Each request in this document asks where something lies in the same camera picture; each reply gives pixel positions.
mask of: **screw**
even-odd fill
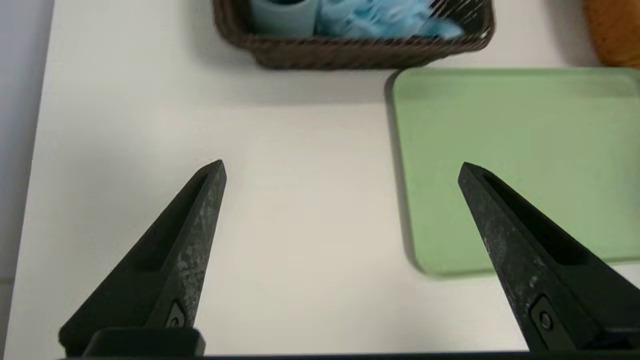
[[[554,328],[554,321],[546,311],[540,313],[540,324],[546,331],[551,331]]]

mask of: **basket rim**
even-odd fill
[[[227,16],[233,10],[230,5],[237,0],[211,0],[212,12],[216,26],[223,38],[232,45],[243,49],[272,49],[274,47],[326,47],[326,46],[350,46],[350,47],[378,47],[394,49],[398,47],[410,49],[482,49],[486,47],[495,33],[495,13],[493,0],[481,0],[483,2],[483,26],[480,31],[452,40],[441,38],[411,37],[408,39],[342,39],[316,35],[310,38],[279,38],[269,35],[259,35],[249,32],[237,32],[232,30],[235,26],[229,23],[231,16]]]

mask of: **orange object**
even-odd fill
[[[584,0],[600,61],[640,69],[640,0]]]

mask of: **gray floor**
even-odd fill
[[[52,0],[0,1],[0,359],[11,307]]]

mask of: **white table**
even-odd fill
[[[495,5],[489,48],[437,66],[596,63],[577,0]],[[63,356],[60,326],[218,158],[228,183],[196,320],[208,354],[525,349],[495,277],[438,280],[407,260],[391,72],[258,69],[209,9],[56,3],[5,359]]]

